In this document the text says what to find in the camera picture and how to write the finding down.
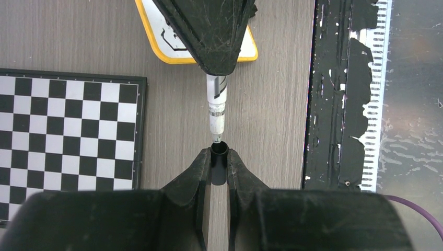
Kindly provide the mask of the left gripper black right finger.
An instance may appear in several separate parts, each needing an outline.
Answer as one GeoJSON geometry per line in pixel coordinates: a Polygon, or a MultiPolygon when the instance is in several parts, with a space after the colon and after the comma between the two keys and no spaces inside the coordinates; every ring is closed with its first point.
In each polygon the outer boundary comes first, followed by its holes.
{"type": "Polygon", "coordinates": [[[383,196],[352,191],[271,189],[239,154],[227,154],[229,250],[411,250],[383,196]]]}

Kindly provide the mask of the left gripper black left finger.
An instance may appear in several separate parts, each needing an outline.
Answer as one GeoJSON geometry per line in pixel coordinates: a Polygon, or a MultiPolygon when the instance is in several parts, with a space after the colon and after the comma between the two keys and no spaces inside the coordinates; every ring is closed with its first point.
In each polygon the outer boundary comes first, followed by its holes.
{"type": "Polygon", "coordinates": [[[1,250],[206,250],[210,193],[209,149],[159,190],[36,193],[1,250]]]}

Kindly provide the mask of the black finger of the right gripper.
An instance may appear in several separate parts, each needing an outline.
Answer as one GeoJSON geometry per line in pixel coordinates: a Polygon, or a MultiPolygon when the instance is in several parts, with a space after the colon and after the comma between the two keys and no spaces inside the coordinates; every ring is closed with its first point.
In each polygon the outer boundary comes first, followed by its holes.
{"type": "Polygon", "coordinates": [[[235,70],[248,21],[257,10],[254,1],[154,3],[206,74],[226,76],[235,70]]]}

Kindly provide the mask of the yellow framed whiteboard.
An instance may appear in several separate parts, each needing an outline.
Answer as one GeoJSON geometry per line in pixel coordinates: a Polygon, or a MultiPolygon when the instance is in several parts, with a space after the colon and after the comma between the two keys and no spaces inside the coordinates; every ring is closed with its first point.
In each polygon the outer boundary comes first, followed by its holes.
{"type": "Polygon", "coordinates": [[[155,55],[167,64],[195,64],[173,28],[152,0],[135,0],[139,15],[155,55]]]}

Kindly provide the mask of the black white marker pen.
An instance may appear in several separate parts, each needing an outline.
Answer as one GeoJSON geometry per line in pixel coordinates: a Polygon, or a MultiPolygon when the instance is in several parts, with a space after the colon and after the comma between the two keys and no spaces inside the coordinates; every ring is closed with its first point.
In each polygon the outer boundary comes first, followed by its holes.
{"type": "Polygon", "coordinates": [[[209,128],[213,142],[220,143],[225,128],[225,107],[227,100],[226,76],[206,75],[209,128]]]}

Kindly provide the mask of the black marker cap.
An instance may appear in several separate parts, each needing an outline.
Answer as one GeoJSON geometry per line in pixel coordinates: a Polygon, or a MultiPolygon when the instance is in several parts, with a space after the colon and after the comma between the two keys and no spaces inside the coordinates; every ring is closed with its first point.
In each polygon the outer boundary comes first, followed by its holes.
{"type": "Polygon", "coordinates": [[[221,141],[213,143],[211,152],[211,182],[215,186],[221,186],[226,182],[227,177],[227,156],[229,152],[228,145],[221,141]]]}

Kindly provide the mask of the black white checkerboard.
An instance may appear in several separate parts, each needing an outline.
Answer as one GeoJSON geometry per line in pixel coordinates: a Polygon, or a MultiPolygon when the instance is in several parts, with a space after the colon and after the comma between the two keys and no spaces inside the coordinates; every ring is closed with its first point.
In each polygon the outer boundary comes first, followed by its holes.
{"type": "Polygon", "coordinates": [[[141,186],[147,79],[1,69],[1,227],[43,191],[141,186]]]}

